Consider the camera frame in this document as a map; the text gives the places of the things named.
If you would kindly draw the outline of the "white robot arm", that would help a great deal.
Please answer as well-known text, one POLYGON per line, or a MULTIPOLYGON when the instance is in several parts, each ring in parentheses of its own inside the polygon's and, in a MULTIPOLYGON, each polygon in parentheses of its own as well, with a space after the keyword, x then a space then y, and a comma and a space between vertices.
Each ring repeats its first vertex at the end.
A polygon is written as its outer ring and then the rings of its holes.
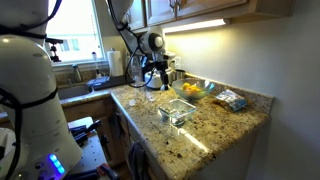
POLYGON ((13 128, 1 159, 1 180, 62 180, 82 149, 60 104, 46 26, 56 14, 48 0, 0 0, 1 106, 13 128))

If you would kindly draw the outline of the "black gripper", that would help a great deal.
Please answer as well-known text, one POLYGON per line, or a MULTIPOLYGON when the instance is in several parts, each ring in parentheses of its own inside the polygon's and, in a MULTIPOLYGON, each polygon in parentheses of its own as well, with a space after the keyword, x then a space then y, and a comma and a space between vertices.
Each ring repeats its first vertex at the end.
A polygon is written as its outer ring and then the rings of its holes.
POLYGON ((166 73, 166 70, 168 69, 167 60, 169 59, 169 57, 163 53, 153 53, 152 57, 155 63, 156 70, 160 72, 162 88, 168 88, 169 78, 168 78, 168 74, 166 73))

